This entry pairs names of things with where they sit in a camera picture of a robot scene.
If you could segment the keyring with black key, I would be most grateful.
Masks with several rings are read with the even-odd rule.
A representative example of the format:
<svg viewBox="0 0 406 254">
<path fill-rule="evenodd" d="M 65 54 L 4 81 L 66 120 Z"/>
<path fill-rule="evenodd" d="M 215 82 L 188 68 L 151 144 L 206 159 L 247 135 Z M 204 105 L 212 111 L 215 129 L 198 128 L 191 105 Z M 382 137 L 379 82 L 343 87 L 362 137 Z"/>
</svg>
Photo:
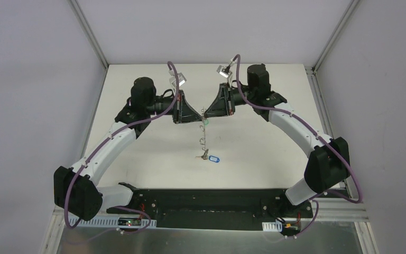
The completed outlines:
<svg viewBox="0 0 406 254">
<path fill-rule="evenodd" d="M 199 140 L 199 144 L 201 145 L 203 154 L 201 156 L 197 156 L 197 158 L 201 158 L 202 160 L 207 160 L 209 157 L 209 155 L 208 155 L 209 149 L 207 147 L 207 140 L 206 140 L 206 136 L 207 136 L 206 127 L 209 124 L 209 120 L 205 115 L 206 108 L 203 107 L 200 112 L 201 112 L 201 125 L 199 127 L 200 127 L 200 130 L 202 131 L 202 137 Z"/>
</svg>

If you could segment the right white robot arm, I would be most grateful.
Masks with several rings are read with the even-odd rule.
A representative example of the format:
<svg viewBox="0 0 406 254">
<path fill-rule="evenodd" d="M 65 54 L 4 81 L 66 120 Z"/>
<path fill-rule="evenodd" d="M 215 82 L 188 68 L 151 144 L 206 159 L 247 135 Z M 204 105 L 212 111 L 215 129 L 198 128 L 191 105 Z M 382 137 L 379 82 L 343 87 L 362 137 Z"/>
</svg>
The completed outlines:
<svg viewBox="0 0 406 254">
<path fill-rule="evenodd" d="M 281 214 L 294 216 L 299 212 L 301 203 L 327 192 L 352 175 L 348 143 L 343 138 L 333 139 L 316 130 L 298 116 L 287 99 L 272 90 L 265 64 L 248 66 L 245 85 L 237 73 L 232 72 L 236 67 L 237 64 L 231 61 L 227 66 L 217 68 L 227 81 L 220 85 L 217 97 L 204 116 L 230 116 L 237 106 L 249 105 L 256 114 L 278 127 L 298 145 L 308 162 L 302 179 L 287 189 L 279 202 Z"/>
</svg>

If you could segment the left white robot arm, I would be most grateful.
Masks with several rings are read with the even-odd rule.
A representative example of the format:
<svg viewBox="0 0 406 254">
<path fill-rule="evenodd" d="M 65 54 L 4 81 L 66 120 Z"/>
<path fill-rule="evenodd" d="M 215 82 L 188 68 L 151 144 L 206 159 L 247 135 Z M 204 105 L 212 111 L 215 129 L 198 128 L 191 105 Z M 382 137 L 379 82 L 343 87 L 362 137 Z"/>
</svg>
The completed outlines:
<svg viewBox="0 0 406 254">
<path fill-rule="evenodd" d="M 201 115 L 188 105 L 183 90 L 157 95 L 149 77 L 135 79 L 131 96 L 115 117 L 106 136 L 93 150 L 70 167 L 53 175 L 54 203 L 66 212 L 89 221 L 100 211 L 120 206 L 127 214 L 139 210 L 140 200 L 121 184 L 98 187 L 105 171 L 133 143 L 157 115 L 170 115 L 175 124 L 200 122 Z"/>
</svg>

